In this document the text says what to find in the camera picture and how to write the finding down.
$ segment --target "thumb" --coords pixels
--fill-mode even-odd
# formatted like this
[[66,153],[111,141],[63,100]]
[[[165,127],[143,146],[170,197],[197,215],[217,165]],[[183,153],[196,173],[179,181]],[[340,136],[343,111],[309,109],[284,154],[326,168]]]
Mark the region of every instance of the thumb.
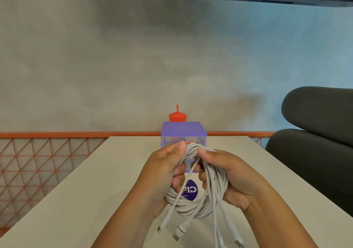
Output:
[[174,167],[178,165],[178,163],[181,161],[181,159],[184,157],[186,152],[186,143],[184,141],[180,141],[174,148],[173,150],[165,157],[166,160],[168,160],[171,164],[171,166]]
[[198,148],[197,152],[200,154],[200,157],[209,164],[224,170],[234,169],[234,159],[225,153],[206,151],[200,147]]

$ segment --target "red lid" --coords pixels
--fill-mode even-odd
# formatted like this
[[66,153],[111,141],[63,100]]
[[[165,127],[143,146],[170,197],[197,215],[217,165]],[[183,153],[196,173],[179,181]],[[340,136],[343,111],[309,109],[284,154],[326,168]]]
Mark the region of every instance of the red lid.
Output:
[[169,121],[185,122],[187,115],[179,112],[179,105],[176,105],[176,112],[169,114]]

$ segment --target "person's right hand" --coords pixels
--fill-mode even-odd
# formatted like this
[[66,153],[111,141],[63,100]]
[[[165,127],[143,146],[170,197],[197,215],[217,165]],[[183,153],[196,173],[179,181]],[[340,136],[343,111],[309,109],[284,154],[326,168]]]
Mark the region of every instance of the person's right hand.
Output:
[[[255,169],[234,154],[223,150],[211,152],[202,148],[198,149],[198,153],[205,162],[226,171],[229,186],[223,200],[243,211],[248,209],[251,202],[269,185]],[[202,187],[206,189],[206,173],[201,162],[194,171],[199,173],[199,179],[203,182]]]

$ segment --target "person's left hand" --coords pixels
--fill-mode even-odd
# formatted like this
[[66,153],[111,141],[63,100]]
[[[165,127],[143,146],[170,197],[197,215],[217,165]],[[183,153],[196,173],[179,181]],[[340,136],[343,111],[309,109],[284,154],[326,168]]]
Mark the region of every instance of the person's left hand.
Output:
[[184,141],[153,152],[132,189],[146,197],[154,218],[167,206],[164,196],[170,186],[179,192],[185,181],[186,165],[184,162],[178,165],[185,152]]

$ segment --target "gray wall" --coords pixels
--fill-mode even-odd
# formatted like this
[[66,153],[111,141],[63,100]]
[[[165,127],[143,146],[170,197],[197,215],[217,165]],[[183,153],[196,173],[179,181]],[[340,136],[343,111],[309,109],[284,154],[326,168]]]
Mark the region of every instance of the gray wall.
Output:
[[0,0],[0,131],[278,130],[304,85],[353,88],[353,9]]

